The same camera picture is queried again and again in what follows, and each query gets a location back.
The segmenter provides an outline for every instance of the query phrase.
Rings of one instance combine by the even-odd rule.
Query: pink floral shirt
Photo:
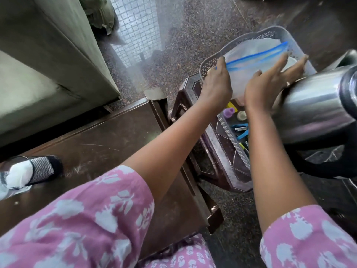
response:
[[[133,268],[154,212],[145,181],[118,166],[74,188],[0,238],[0,268]],[[317,205],[275,221],[260,251],[270,267],[357,267],[357,245]],[[146,268],[215,267],[201,235]]]

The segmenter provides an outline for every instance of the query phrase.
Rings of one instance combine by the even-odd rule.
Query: kettle body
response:
[[[284,144],[317,141],[357,119],[357,65],[326,70],[284,90],[272,114]]]

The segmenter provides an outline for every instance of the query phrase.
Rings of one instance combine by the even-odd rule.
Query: purple cap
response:
[[[235,109],[233,107],[230,107],[230,108],[225,108],[223,110],[223,116],[225,118],[230,118],[231,116],[233,116],[233,114],[235,113]]]

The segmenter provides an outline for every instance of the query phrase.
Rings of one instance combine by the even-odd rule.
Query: kettle handle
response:
[[[349,125],[338,137],[344,137],[345,147],[337,161],[314,164],[303,159],[295,149],[285,149],[298,172],[325,179],[338,177],[353,178],[357,176],[357,122]]]

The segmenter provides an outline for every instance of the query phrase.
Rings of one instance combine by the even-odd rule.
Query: black handle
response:
[[[304,160],[296,150],[296,146],[285,146],[285,149],[298,172],[311,176],[333,179],[341,176],[353,178],[357,176],[357,122],[329,139],[324,139],[318,148],[328,148],[344,144],[345,148],[337,161],[314,164]]]

